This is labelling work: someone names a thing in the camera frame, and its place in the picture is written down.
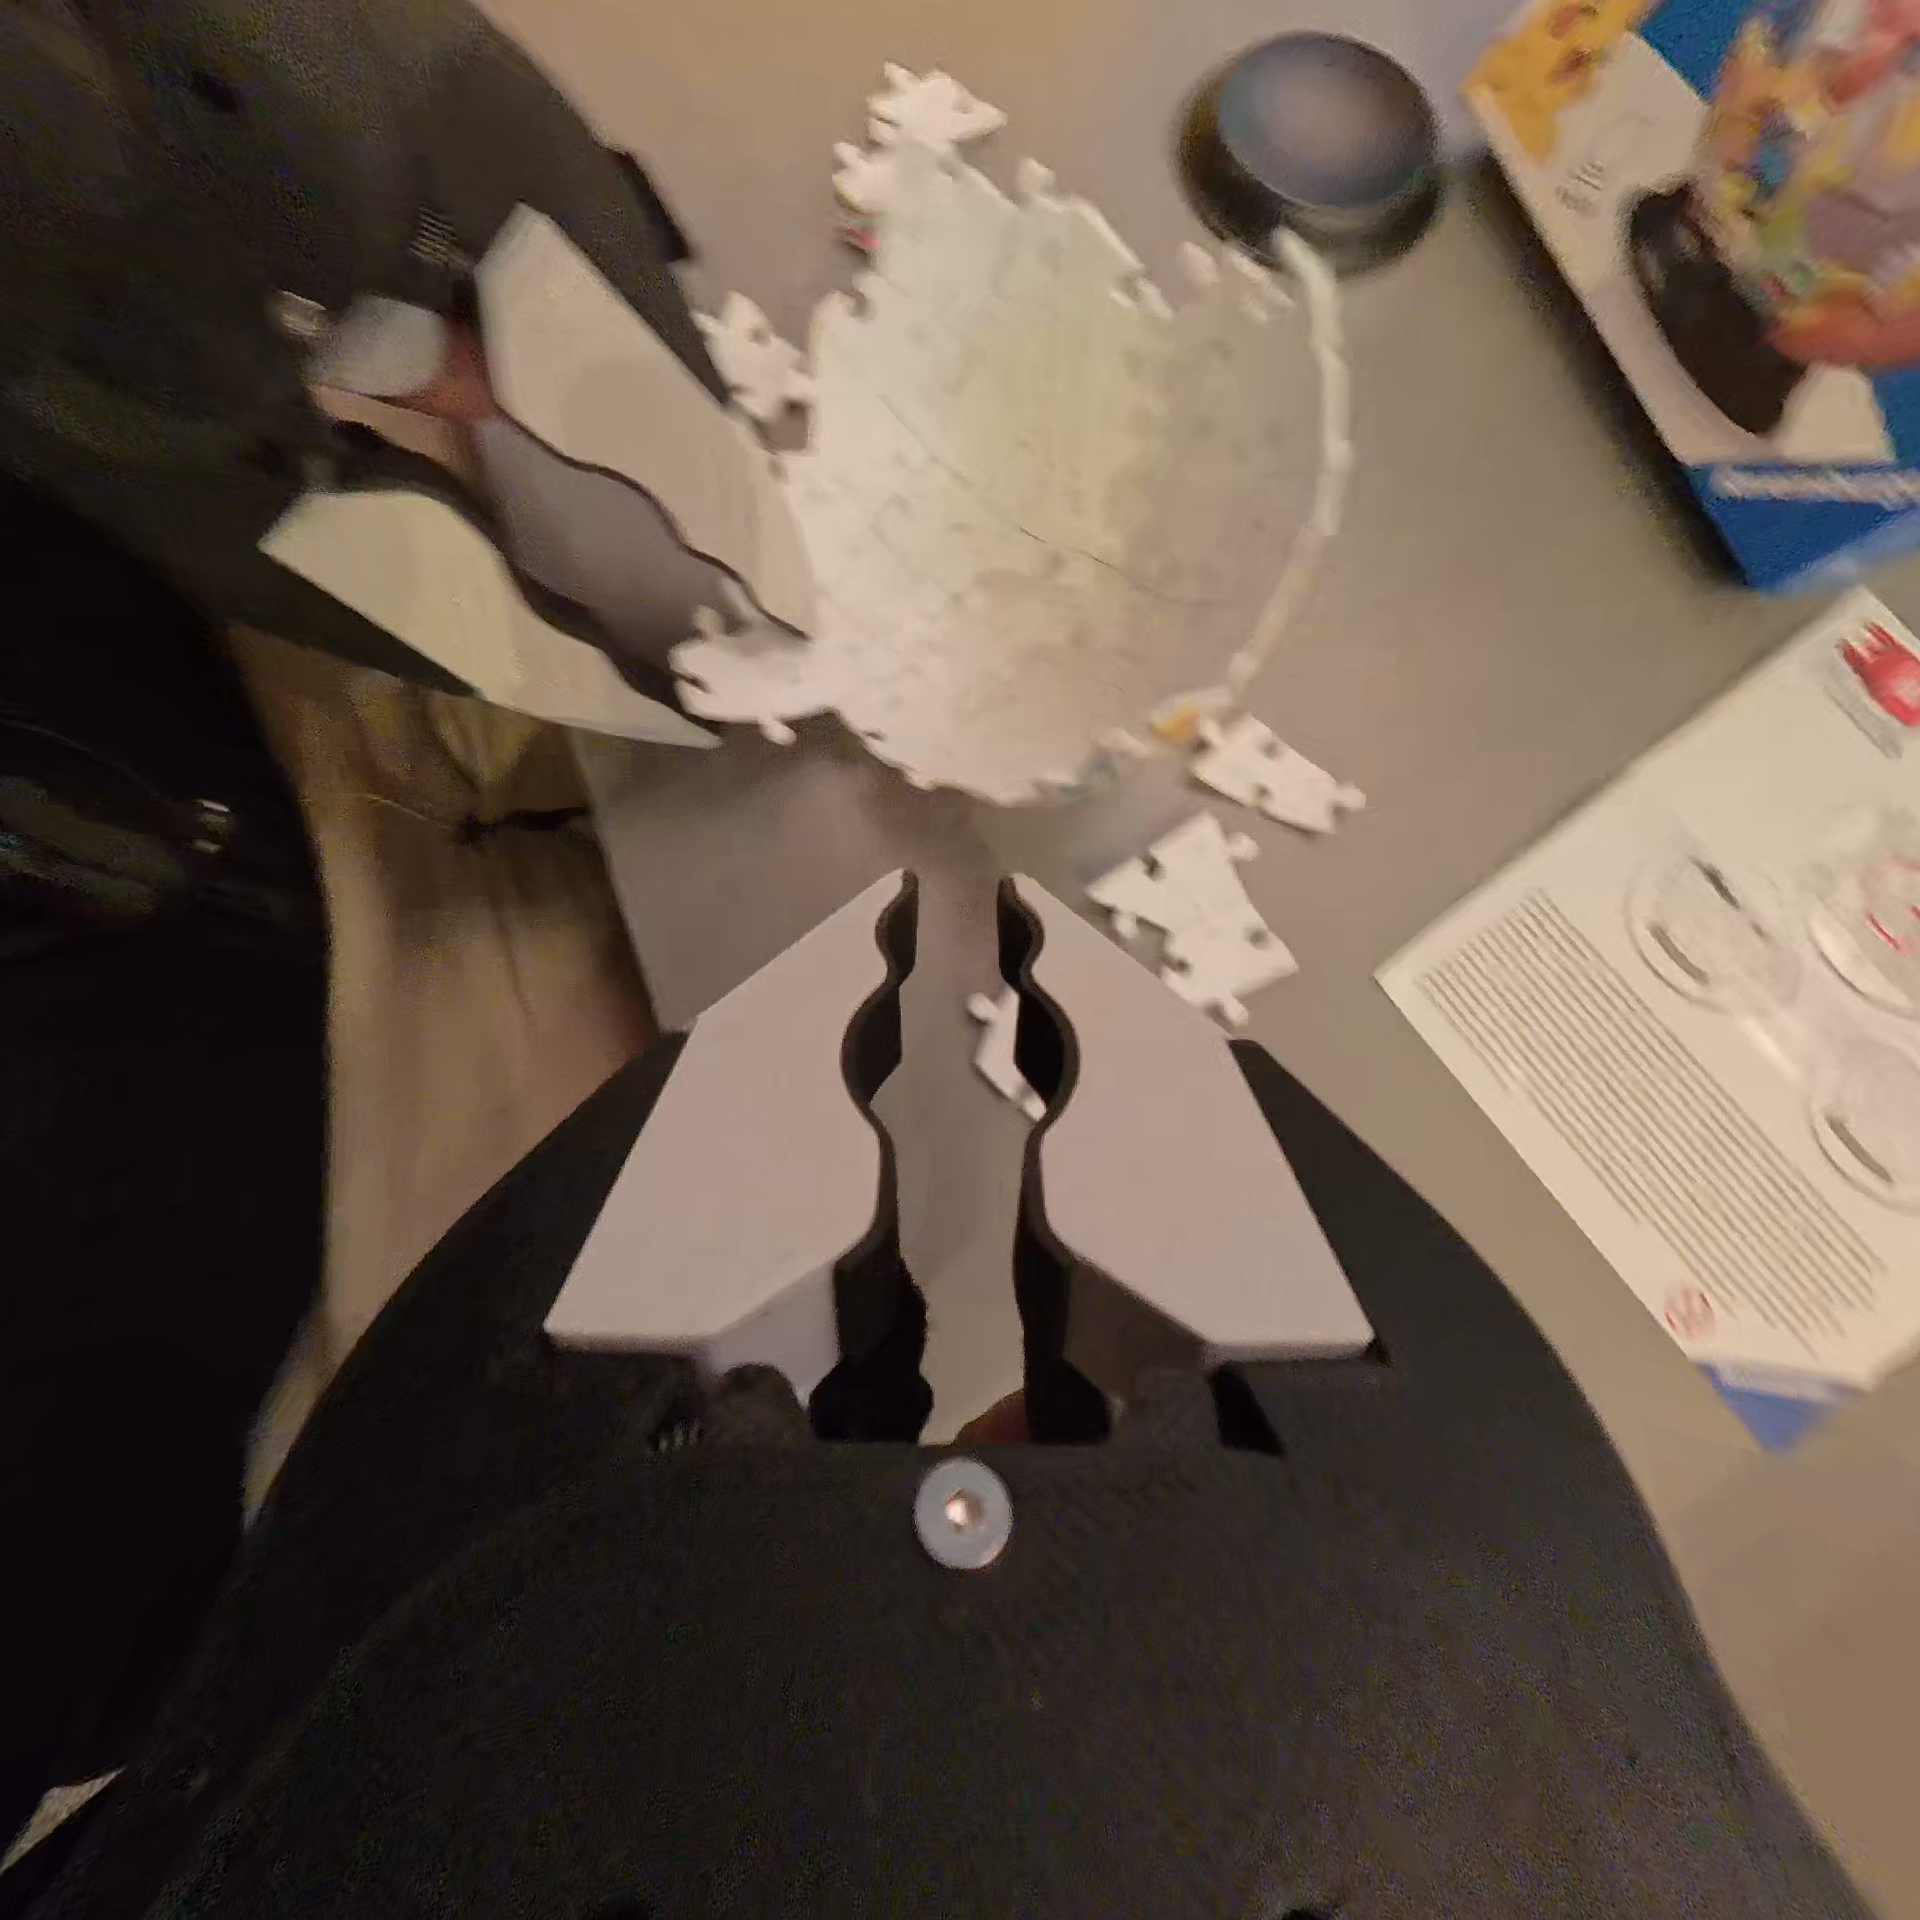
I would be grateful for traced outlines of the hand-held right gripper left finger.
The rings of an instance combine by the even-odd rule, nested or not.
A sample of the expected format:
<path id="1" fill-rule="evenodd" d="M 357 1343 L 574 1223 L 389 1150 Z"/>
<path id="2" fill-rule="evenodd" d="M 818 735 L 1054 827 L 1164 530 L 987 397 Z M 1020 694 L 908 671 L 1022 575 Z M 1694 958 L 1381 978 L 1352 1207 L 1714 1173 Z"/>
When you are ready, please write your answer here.
<path id="1" fill-rule="evenodd" d="M 924 1434 L 925 1301 L 876 1094 L 921 890 L 890 870 L 702 1011 L 544 1332 L 706 1386 L 769 1369 L 816 1434 Z"/>

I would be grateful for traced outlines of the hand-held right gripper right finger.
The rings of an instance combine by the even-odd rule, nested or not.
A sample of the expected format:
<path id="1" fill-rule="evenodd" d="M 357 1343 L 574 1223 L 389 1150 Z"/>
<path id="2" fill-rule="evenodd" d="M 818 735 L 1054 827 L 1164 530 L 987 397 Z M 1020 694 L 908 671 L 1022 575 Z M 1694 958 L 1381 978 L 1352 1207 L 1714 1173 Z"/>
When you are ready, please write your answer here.
<path id="1" fill-rule="evenodd" d="M 1377 1330 L 1229 1041 L 1030 877 L 996 898 L 1038 1109 L 1016 1213 L 1030 1434 L 1107 1434 L 1147 1379 L 1346 1363 Z"/>

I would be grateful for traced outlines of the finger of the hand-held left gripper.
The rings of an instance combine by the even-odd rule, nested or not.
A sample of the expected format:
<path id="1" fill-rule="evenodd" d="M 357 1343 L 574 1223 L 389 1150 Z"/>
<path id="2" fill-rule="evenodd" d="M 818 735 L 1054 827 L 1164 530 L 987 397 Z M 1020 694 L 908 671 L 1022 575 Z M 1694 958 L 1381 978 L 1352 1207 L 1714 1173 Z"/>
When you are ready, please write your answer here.
<path id="1" fill-rule="evenodd" d="M 435 497 L 309 491 L 258 549 L 475 700 L 641 746 L 717 748 L 714 731 L 636 690 L 601 649 L 537 613 L 494 542 Z"/>
<path id="2" fill-rule="evenodd" d="M 507 419 L 564 462 L 646 494 L 757 610 L 809 634 L 818 596 L 776 454 L 564 231 L 516 205 L 474 270 Z"/>

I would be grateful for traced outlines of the partly built white puzzle ball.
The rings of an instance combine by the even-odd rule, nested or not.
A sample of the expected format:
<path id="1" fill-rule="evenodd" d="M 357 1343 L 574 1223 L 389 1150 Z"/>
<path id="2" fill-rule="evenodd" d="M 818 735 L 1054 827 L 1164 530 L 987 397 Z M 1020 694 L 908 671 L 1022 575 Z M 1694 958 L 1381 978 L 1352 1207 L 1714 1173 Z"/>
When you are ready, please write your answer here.
<path id="1" fill-rule="evenodd" d="M 1034 161 L 904 147 L 869 267 L 812 318 L 777 460 L 816 610 L 706 615 L 690 713 L 830 717 L 918 789 L 1075 801 L 1244 707 L 1338 534 L 1353 394 L 1331 262 L 1276 229 L 1164 293 Z"/>

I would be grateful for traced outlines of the single curved puzzle piece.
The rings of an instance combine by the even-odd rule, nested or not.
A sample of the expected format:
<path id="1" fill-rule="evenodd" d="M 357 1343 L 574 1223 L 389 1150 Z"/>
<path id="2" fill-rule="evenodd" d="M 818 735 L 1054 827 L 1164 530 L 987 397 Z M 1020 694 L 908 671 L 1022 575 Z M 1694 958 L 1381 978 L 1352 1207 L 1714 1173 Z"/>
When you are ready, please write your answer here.
<path id="1" fill-rule="evenodd" d="M 1030 1087 L 1018 1065 L 1018 1030 L 1022 997 L 1013 985 L 968 997 L 968 1014 L 976 1029 L 971 1065 L 996 1097 L 1018 1109 L 1027 1122 L 1038 1122 L 1046 1102 Z"/>
<path id="2" fill-rule="evenodd" d="M 1200 725 L 1192 780 L 1221 801 L 1309 834 L 1336 833 L 1366 807 L 1356 785 L 1292 750 L 1251 713 Z"/>
<path id="3" fill-rule="evenodd" d="M 729 293 L 716 311 L 693 318 L 746 419 L 769 428 L 814 405 L 816 385 L 803 350 L 777 334 L 754 300 Z"/>

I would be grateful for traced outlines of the two joined white puzzle pieces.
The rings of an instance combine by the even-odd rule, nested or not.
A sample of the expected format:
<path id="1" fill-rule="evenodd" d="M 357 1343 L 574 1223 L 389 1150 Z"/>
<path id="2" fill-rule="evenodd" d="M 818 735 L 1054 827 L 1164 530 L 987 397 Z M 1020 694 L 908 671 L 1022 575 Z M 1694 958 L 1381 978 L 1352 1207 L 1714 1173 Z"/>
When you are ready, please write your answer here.
<path id="1" fill-rule="evenodd" d="M 1241 867 L 1258 852 L 1253 837 L 1198 810 L 1085 884 L 1120 940 L 1160 932 L 1162 985 L 1228 1029 L 1245 1029 L 1248 998 L 1299 971 L 1245 891 Z"/>

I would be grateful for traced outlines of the black round ball stand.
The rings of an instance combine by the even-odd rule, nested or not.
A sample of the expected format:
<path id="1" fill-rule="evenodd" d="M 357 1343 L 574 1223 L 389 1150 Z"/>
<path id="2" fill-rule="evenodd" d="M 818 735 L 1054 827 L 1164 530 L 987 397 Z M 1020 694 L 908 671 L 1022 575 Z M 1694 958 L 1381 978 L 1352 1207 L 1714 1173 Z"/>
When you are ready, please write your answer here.
<path id="1" fill-rule="evenodd" d="M 1174 165 L 1214 238 L 1277 266 L 1292 235 L 1341 278 L 1412 251 L 1449 180 L 1422 84 L 1373 44 L 1336 33 L 1265 38 L 1208 74 Z"/>

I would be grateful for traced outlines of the blue cartoon puzzle box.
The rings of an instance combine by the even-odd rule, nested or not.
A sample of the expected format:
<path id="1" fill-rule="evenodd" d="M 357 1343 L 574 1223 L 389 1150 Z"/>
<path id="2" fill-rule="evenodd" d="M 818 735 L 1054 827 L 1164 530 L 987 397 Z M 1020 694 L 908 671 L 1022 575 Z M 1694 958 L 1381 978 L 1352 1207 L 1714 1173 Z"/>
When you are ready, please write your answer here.
<path id="1" fill-rule="evenodd" d="M 1745 581 L 1913 551 L 1918 4 L 1526 4 L 1464 89 Z"/>

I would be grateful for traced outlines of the person's left hand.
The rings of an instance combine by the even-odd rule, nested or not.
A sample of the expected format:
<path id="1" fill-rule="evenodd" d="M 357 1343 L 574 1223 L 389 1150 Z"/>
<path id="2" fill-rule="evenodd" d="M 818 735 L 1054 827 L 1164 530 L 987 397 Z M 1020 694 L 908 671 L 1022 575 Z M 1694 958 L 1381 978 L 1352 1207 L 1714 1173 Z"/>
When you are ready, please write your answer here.
<path id="1" fill-rule="evenodd" d="M 445 327 L 440 370 L 405 405 L 459 430 L 499 415 L 485 346 L 472 327 Z"/>

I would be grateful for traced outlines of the folded paper instruction leaflet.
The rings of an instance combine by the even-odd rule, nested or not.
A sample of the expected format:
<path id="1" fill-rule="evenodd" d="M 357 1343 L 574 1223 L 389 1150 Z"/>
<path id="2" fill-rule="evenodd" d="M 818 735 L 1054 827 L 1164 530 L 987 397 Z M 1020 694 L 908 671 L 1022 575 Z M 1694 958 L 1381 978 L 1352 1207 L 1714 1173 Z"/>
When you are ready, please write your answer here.
<path id="1" fill-rule="evenodd" d="M 1764 1449 L 1918 1349 L 1918 649 L 1850 593 L 1378 983 Z"/>

